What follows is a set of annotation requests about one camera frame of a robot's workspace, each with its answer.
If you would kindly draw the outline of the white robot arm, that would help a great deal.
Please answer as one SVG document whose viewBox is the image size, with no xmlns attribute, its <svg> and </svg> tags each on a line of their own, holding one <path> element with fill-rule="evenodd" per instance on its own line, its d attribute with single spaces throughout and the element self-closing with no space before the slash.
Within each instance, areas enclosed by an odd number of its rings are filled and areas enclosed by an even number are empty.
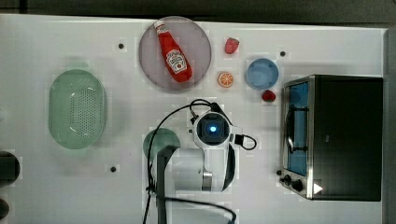
<svg viewBox="0 0 396 224">
<path fill-rule="evenodd" d="M 204 113 L 193 124 L 195 147 L 166 146 L 155 156 L 156 192 L 224 191 L 233 182 L 241 137 L 223 113 Z"/>
</svg>

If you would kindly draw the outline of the white gripper body with camera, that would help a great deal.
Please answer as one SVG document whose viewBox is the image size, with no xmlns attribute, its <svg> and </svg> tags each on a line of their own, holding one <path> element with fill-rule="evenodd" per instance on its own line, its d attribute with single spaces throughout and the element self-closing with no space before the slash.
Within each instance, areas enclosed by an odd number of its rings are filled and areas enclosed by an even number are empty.
<svg viewBox="0 0 396 224">
<path fill-rule="evenodd" d="M 202 149 L 224 149 L 233 144 L 242 133 L 240 127 L 232 125 L 223 115 L 207 112 L 195 121 L 193 142 Z"/>
</svg>

